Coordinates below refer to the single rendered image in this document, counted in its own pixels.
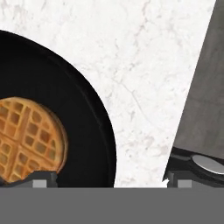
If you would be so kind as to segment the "black object with grey disc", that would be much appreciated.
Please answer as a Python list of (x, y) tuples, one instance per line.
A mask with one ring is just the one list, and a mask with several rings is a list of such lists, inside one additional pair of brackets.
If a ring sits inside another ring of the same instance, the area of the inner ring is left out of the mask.
[(224, 183), (224, 159), (176, 147), (171, 149), (163, 179), (168, 179), (168, 172), (172, 171), (191, 172), (200, 178)]

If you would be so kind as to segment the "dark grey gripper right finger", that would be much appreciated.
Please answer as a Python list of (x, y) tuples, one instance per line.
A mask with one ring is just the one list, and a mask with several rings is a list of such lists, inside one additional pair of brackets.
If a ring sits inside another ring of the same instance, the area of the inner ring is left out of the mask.
[(189, 171), (169, 171), (167, 187), (196, 188), (199, 186), (224, 188), (224, 183), (218, 183), (209, 178), (200, 178)]

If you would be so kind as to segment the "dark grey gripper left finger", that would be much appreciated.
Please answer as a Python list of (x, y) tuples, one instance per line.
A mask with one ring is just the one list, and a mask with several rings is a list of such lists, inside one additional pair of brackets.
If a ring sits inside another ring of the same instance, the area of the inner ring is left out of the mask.
[(55, 171), (35, 171), (29, 174), (24, 180), (17, 180), (13, 183), (7, 183), (0, 178), (0, 187), (57, 188), (57, 177)]

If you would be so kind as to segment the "round golden waffle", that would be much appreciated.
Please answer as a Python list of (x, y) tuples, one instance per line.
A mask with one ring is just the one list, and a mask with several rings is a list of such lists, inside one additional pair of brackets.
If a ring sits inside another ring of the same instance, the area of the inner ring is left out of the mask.
[(60, 172), (68, 140), (60, 119), (35, 101), (0, 99), (0, 180), (6, 185), (34, 172)]

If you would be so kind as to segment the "black bowl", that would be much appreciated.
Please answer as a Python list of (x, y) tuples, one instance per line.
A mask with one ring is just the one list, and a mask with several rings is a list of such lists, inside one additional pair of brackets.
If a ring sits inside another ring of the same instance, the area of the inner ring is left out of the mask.
[(116, 141), (107, 110), (85, 77), (48, 48), (0, 30), (0, 99), (22, 97), (50, 109), (68, 137), (59, 187), (112, 187)]

